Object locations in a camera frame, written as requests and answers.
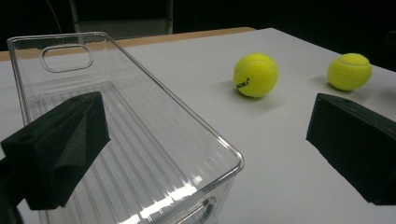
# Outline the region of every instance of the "tennis ball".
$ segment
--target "tennis ball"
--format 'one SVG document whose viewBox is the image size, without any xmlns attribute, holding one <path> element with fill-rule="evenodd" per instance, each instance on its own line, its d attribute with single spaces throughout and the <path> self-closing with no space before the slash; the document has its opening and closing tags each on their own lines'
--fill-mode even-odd
<svg viewBox="0 0 396 224">
<path fill-rule="evenodd" d="M 363 86 L 371 77 L 372 66 L 358 53 L 347 53 L 335 58 L 327 70 L 327 79 L 336 89 L 353 91 Z"/>
<path fill-rule="evenodd" d="M 272 58 L 263 53 L 250 53 L 233 69 L 233 83 L 244 95 L 263 97 L 276 85 L 278 70 Z"/>
</svg>

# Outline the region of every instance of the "oval handle cutout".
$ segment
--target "oval handle cutout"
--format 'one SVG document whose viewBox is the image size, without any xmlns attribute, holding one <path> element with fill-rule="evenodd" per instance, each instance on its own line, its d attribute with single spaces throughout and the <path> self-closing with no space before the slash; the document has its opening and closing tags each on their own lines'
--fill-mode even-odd
<svg viewBox="0 0 396 224">
<path fill-rule="evenodd" d="M 72 44 L 44 48 L 40 53 L 40 62 L 46 70 L 60 73 L 88 68 L 93 58 L 89 48 Z"/>
</svg>

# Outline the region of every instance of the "table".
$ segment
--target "table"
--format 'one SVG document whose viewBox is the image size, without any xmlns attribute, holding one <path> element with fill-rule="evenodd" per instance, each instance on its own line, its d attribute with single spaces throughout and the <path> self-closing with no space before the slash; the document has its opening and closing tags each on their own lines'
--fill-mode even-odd
<svg viewBox="0 0 396 224">
<path fill-rule="evenodd" d="M 119 42 L 243 154 L 245 168 L 235 177 L 219 224 L 396 222 L 395 206 L 364 201 L 305 140 L 319 92 L 345 97 L 396 120 L 396 73 L 374 65 L 365 86 L 337 91 L 327 83 L 326 70 L 339 53 L 273 28 Z M 267 96 L 250 99 L 238 94 L 232 73 L 242 56 L 256 51 L 275 60 L 279 80 Z M 3 52 L 0 59 L 0 137 L 4 139 L 22 121 L 10 61 Z M 26 204 L 19 208 L 29 223 L 38 223 Z"/>
</svg>

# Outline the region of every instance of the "clear plastic container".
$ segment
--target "clear plastic container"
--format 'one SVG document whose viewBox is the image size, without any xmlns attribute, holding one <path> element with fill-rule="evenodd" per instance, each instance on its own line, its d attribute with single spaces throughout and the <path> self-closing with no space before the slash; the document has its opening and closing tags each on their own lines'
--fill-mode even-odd
<svg viewBox="0 0 396 224">
<path fill-rule="evenodd" d="M 216 223 L 242 155 L 104 33 L 8 40 L 24 124 L 100 91 L 111 141 L 49 223 Z"/>
</svg>

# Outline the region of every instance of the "table surface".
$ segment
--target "table surface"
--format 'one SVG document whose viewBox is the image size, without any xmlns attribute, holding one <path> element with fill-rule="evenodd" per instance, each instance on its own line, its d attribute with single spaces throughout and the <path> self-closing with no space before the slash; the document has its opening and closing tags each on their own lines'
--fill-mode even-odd
<svg viewBox="0 0 396 224">
<path fill-rule="evenodd" d="M 319 92 L 345 97 L 396 120 L 396 73 L 374 65 L 365 86 L 337 91 L 327 83 L 326 71 L 339 53 L 272 28 L 119 43 L 244 156 L 245 167 L 235 177 L 219 224 L 396 222 L 395 206 L 364 201 L 305 140 Z M 279 80 L 268 95 L 252 99 L 234 88 L 233 66 L 258 51 L 275 60 Z M 0 104 L 0 139 L 4 139 L 22 127 L 6 51 L 0 52 Z M 28 223 L 38 223 L 37 213 L 24 202 L 19 209 Z"/>
</svg>

